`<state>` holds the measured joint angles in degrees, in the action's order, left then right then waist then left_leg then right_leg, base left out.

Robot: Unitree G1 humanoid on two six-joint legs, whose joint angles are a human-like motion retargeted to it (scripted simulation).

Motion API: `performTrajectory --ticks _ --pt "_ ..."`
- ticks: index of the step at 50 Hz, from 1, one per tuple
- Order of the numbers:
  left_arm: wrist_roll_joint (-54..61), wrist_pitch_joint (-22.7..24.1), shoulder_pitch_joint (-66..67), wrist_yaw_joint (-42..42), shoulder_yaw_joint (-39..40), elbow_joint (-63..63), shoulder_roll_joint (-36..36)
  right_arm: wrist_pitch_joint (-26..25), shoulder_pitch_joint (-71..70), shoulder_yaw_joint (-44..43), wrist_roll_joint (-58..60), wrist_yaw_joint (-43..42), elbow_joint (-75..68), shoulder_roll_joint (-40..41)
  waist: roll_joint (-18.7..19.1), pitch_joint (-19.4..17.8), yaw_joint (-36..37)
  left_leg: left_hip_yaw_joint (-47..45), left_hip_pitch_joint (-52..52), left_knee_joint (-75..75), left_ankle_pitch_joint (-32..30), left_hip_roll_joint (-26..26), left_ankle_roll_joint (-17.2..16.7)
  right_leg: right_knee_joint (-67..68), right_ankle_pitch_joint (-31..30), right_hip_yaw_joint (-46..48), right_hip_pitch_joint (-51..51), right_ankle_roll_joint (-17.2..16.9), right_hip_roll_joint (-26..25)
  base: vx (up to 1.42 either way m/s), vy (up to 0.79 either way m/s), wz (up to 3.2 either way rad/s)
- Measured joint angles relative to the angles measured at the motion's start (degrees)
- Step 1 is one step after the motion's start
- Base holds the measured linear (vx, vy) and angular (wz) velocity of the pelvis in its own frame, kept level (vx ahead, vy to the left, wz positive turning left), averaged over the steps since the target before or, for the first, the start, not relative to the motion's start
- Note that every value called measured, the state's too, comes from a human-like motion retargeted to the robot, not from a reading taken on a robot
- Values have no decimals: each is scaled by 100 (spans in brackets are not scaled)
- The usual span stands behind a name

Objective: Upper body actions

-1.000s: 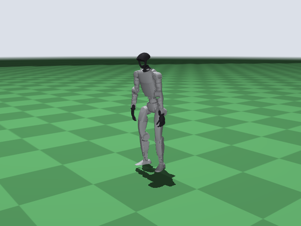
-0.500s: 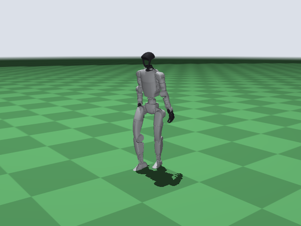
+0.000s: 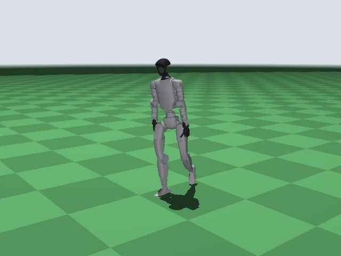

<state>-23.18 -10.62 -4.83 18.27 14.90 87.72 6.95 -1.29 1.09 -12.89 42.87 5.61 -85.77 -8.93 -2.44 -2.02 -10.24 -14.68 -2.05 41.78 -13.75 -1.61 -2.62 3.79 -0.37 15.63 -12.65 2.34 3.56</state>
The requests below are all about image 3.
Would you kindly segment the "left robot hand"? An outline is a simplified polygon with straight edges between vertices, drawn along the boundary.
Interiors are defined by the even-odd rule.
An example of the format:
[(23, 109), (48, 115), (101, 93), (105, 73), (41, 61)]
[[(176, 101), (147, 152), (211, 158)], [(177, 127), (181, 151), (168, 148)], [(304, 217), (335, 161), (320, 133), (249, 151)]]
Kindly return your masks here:
[(188, 137), (188, 136), (190, 135), (190, 130), (189, 130), (189, 128), (188, 128), (189, 125), (188, 125), (188, 126), (185, 126), (185, 123), (184, 123), (184, 122), (182, 123), (182, 125), (183, 125), (183, 128), (184, 128), (184, 129), (183, 129), (183, 133), (182, 133), (182, 135), (180, 136), (180, 138), (181, 138), (183, 135), (184, 135), (184, 137), (185, 137), (185, 136)]

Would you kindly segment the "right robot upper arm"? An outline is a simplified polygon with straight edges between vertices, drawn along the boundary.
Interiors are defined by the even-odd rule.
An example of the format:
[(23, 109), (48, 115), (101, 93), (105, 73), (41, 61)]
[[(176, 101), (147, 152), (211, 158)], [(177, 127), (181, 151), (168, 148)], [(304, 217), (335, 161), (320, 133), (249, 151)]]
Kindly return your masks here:
[(155, 87), (155, 81), (152, 81), (150, 83), (150, 87), (151, 87), (151, 93), (152, 93), (152, 96), (153, 96), (153, 99), (150, 101), (150, 104), (152, 106), (158, 106), (159, 105), (159, 102), (158, 102), (158, 97), (157, 97), (157, 92), (156, 92), (156, 87)]

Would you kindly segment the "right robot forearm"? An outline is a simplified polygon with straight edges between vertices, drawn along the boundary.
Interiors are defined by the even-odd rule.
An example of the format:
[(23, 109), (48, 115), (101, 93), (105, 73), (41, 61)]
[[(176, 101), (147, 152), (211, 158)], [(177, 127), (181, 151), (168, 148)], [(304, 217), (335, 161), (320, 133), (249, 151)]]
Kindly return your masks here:
[(157, 117), (158, 117), (158, 107), (157, 106), (155, 107), (155, 106), (151, 105), (151, 109), (152, 109), (152, 120), (155, 119), (156, 122), (157, 122), (158, 121), (158, 119), (157, 119)]

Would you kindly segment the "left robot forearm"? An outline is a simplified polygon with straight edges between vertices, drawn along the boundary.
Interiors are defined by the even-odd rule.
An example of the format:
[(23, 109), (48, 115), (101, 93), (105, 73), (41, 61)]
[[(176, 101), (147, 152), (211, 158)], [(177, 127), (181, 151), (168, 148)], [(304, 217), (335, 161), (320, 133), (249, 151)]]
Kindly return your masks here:
[(183, 108), (179, 109), (180, 116), (181, 116), (181, 121), (185, 123), (185, 126), (188, 126), (189, 125), (189, 121), (188, 121), (188, 117), (187, 117), (187, 114), (186, 114), (186, 105), (185, 105), (184, 100), (182, 100), (182, 106), (183, 106)]

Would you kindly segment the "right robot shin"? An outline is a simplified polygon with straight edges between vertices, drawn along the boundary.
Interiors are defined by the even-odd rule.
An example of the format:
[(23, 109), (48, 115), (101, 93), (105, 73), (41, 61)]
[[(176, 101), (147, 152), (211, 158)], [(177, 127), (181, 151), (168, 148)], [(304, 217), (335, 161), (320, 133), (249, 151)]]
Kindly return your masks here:
[(168, 164), (162, 164), (160, 158), (157, 158), (157, 166), (162, 189), (167, 190)]

